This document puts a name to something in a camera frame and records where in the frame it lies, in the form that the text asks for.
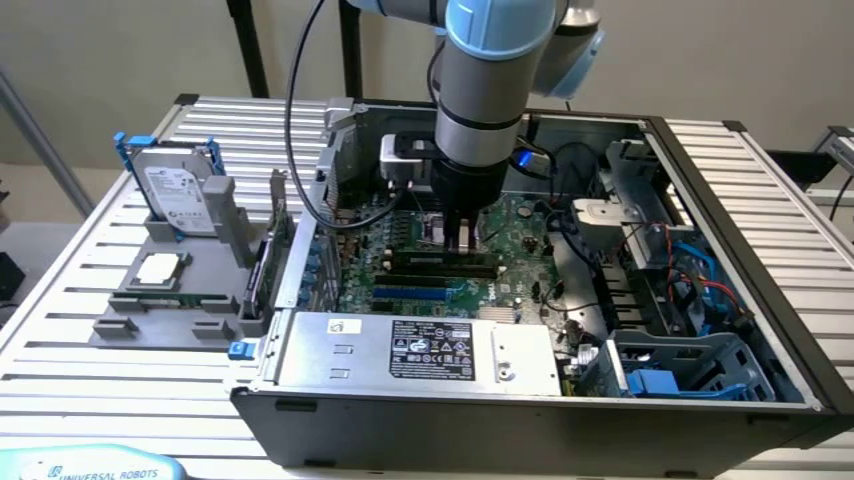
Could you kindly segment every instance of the white wall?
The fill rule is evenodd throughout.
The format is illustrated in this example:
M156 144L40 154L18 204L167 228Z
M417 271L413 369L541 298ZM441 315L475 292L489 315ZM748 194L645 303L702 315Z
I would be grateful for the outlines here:
M337 2L327 3L302 98L343 94ZM776 148L808 148L824 126L854 124L854 2L598 3L609 38L577 109L738 119ZM255 0L274 95L310 6ZM426 99L431 29L366 16L363 33L366 95ZM116 166L114 132L150 131L178 93L249 95L224 0L0 0L0 64L79 166ZM531 104L562 108L539 98ZM0 162L38 162L4 114L0 142Z

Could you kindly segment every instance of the motherboard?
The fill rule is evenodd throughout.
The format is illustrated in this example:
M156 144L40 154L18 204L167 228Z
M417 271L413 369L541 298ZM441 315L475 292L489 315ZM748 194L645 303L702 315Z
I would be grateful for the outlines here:
M443 253L442 213L422 208L427 201L413 203L414 210L397 210L359 235L338 237L346 292L339 311L549 322L550 312L535 301L559 280L549 204L506 194L482 212L477 247L461 255ZM370 209L354 214L370 215Z

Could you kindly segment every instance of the black pole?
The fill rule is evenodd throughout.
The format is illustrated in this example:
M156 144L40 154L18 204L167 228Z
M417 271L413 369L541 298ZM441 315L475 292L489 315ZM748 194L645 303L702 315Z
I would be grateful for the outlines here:
M241 55L243 56L243 66L246 67L253 96L255 98L270 98L265 60L262 59L262 48L258 44L258 32L255 31L255 19L253 18L253 1L226 0L226 2L228 3L228 13L235 22L235 30L238 31Z
M345 94L362 98L362 32L359 16L362 10L338 0L338 16L342 28L342 57L345 60Z

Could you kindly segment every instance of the wire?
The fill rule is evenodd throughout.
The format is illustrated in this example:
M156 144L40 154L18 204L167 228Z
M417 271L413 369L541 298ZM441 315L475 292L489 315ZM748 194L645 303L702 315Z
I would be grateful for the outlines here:
M427 65L427 94L430 95L430 100L433 100L434 105L439 106L439 99L437 98L437 94L433 91L433 70L437 67L437 61L439 60L439 54L442 50L445 50L445 40L437 47L437 51L433 53L433 57L430 58L430 64Z
M575 243L573 243L573 239L570 238L569 233L566 233L566 211L563 212L562 215L558 216L558 221L561 222L561 236L563 237L563 240L566 241L566 243L570 244L570 248L573 249L573 253L575 253L578 258L581 258L583 260L583 262L587 264L590 269L595 271L597 270L597 264L590 260L590 258L587 258L587 255L585 255L585 253L581 251L581 249L578 248Z
M505 230L505 227L507 225L510 225L510 217L513 215L513 201L510 200L510 197L507 197L505 199L505 204L507 205L507 212L506 212L506 215L505 215L505 223L502 223L499 225L499 227L495 229L495 231L487 235L487 237L481 241L481 244L485 244L486 242L493 240L495 238L495 235L502 233L502 231Z
M585 310L586 308L599 307L601 306L599 302L590 302L590 303L586 303L585 305L582 305L581 307L558 308L551 303L549 303L549 301L546 301L545 305L546 305L546 307L549 307L549 310L554 310L555 312L561 312L561 313L577 312L579 310Z
M842 188L840 189L840 195L837 195L837 200L833 202L833 208L830 209L830 221L833 222L833 217L837 216L837 208L840 208L840 202L842 201L842 196L845 195L845 191L849 189L849 185L852 184L852 179L854 179L854 175L849 175L849 179L842 184Z
M619 245L617 246L617 248L614 249L614 252L611 253L611 263L617 260L617 255L619 255L619 252L623 248L626 248L626 245L629 245L629 240L631 240L631 237L635 236L635 234L638 233L638 230L641 230L642 227L651 227L653 225L658 225L658 223L639 223L635 228L631 229L631 232L629 232L629 235L626 235L626 238L623 239L623 241L619 243Z
M558 308L555 307L550 302L549 302L549 297L551 297L551 292L555 291L555 287L558 285L561 285L563 282L558 282L555 283L551 287L549 287L549 291L546 292L546 294L541 297L541 301L542 304L546 305L546 307L549 308L549 310L554 310L555 312L561 312L561 313L569 313L569 312L575 312L578 310L583 310L586 308L590 307L597 307L601 306L599 302L591 302L587 303L585 305L582 305L581 307L573 307L573 308Z
M587 181L587 190L590 190L590 186L593 185L594 180L597 179L597 164L598 164L598 159L599 159L599 154L597 153L595 149L585 142L579 142L579 141L573 141L573 142L567 142L563 145L561 145L555 151L554 151L554 156L555 159L558 158L558 155L561 154L561 152L563 152L563 150L566 150L570 147L581 147L593 157L593 171L590 174L590 180ZM581 179L581 174L578 175L578 184L579 187L583 187L582 185L582 179Z
M321 13L321 8L323 7L326 0L318 0L315 6L313 7L311 13L309 14L309 18L306 19L306 24L303 25L303 31L299 37L299 43L297 45L297 52L294 55L294 61L291 63L291 73L289 77L289 89L287 96L285 99L285 149L289 155L289 167L291 169L291 178L294 180L294 186L297 186L297 193L299 194L299 198L303 201L303 205L306 207L306 211L318 221L318 224L330 230L359 230L365 227L371 226L377 223L382 218L389 215L389 213L395 209L401 200L403 199L403 190L395 192L394 198L386 204L383 209L377 213L375 216L366 218L365 220L351 223L349 225L339 225L335 222L327 220L323 215L315 210L314 205L311 204L311 200L309 199L309 194L306 193L306 189L303 188L303 183L299 180L299 174L297 173L297 160L294 159L294 145L291 144L291 107L294 106L294 93L297 91L297 77L299 74L299 63L303 58L303 50L306 49L306 41L309 39L309 33L311 32L311 27L315 23L315 19L318 18L318 13Z

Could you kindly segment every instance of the power supply label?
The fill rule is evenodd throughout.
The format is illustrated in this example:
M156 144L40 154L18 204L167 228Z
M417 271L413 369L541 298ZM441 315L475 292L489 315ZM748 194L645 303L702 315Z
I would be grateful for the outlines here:
M474 381L471 324L395 320L389 371L397 378Z

